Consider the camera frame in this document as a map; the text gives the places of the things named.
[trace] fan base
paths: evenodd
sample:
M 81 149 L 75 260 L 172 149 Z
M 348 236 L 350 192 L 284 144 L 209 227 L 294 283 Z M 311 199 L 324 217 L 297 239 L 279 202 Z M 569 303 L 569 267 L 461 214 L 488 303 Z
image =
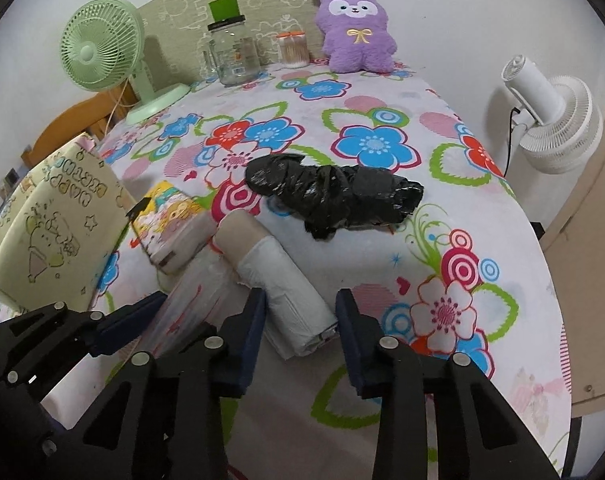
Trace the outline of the fan base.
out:
M 140 102 L 127 114 L 127 124 L 137 124 L 149 119 L 159 111 L 164 110 L 173 103 L 180 101 L 190 92 L 190 88 L 178 83 L 156 92 L 156 97 L 147 103 Z

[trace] wooden bed frame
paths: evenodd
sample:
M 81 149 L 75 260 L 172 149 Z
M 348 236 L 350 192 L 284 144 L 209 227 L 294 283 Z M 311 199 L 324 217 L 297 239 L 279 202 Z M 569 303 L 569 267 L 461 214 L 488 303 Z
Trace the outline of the wooden bed frame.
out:
M 126 88 L 120 103 L 116 106 L 118 96 L 122 92 L 122 85 L 126 85 Z M 73 105 L 45 128 L 31 150 L 22 153 L 23 162 L 31 169 L 82 132 L 88 132 L 102 139 L 118 121 L 126 117 L 129 107 L 137 102 L 138 98 L 134 90 L 128 82 L 125 82 Z M 107 124 L 112 110 L 114 114 L 111 123 Z

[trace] cotton swab jar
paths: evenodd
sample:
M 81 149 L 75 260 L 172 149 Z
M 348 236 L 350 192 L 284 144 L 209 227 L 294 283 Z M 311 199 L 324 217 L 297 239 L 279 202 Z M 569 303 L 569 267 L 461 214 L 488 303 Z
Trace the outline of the cotton swab jar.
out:
M 309 64 L 307 36 L 301 31 L 282 32 L 276 36 L 279 61 L 285 68 L 301 68 Z

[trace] power cord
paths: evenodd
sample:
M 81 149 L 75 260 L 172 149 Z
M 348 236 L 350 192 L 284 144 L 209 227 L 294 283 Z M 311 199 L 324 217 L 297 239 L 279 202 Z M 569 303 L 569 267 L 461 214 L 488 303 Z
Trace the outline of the power cord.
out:
M 116 111 L 116 108 L 118 108 L 118 105 L 122 99 L 122 96 L 124 95 L 124 91 L 127 88 L 127 85 L 122 85 L 122 92 L 120 92 L 120 97 L 118 98 L 118 101 L 116 101 L 116 104 L 114 105 L 114 108 L 112 108 L 111 113 L 109 114 L 109 118 L 106 120 L 106 127 L 108 128 L 109 125 L 111 124 L 111 118 L 114 116 L 114 112 Z
M 116 103 L 116 106 L 120 105 L 123 108 L 133 108 L 135 107 L 135 105 L 137 105 L 138 103 L 134 103 L 133 105 L 126 105 L 124 103 L 121 103 L 120 100 L 122 99 L 122 96 L 124 95 L 124 90 L 127 88 L 127 82 L 124 83 L 124 88 L 122 88 L 122 92 L 120 94 L 120 97 L 118 98 L 118 101 L 116 101 L 114 99 L 114 96 L 111 94 L 111 90 L 113 90 L 113 88 L 109 88 L 106 92 L 109 95 L 111 101 L 113 103 Z
M 519 114 L 520 110 L 516 107 L 511 109 L 511 113 L 509 114 L 509 143 L 507 144 L 506 149 L 506 167 L 504 176 L 506 176 L 506 172 L 509 171 L 509 162 L 511 162 L 511 136 L 513 135 L 513 116 L 515 114 Z

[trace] purple plush toy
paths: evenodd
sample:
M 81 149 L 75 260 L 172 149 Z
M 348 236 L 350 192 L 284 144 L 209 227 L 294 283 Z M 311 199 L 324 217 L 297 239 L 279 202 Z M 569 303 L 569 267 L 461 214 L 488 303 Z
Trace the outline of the purple plush toy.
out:
M 333 72 L 393 71 L 396 42 L 387 32 L 387 12 L 376 0 L 320 0 L 316 25 L 325 33 L 322 51 Z

